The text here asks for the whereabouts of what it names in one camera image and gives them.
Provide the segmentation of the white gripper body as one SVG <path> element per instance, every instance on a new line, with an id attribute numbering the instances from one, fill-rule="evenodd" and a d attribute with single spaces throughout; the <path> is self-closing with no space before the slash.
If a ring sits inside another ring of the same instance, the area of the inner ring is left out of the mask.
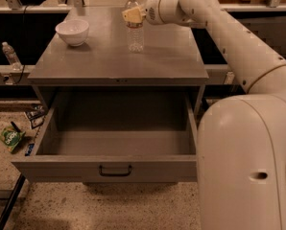
<path id="1" fill-rule="evenodd" d="M 146 20 L 152 25 L 162 25 L 163 20 L 160 16 L 161 0 L 147 0 L 145 3 Z"/>

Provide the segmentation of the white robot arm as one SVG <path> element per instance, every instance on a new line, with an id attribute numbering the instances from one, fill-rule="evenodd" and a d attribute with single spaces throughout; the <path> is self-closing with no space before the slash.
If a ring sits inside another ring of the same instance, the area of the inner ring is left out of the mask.
<path id="1" fill-rule="evenodd" d="M 147 0 L 125 21 L 204 27 L 244 90 L 197 133 L 202 230 L 286 230 L 286 59 L 218 0 Z"/>

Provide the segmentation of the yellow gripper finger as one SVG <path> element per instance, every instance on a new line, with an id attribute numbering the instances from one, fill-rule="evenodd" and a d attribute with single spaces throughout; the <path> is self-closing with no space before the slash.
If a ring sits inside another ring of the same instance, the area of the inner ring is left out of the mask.
<path id="1" fill-rule="evenodd" d="M 146 17 L 145 10 L 140 6 L 122 11 L 123 19 L 130 23 L 142 23 Z"/>

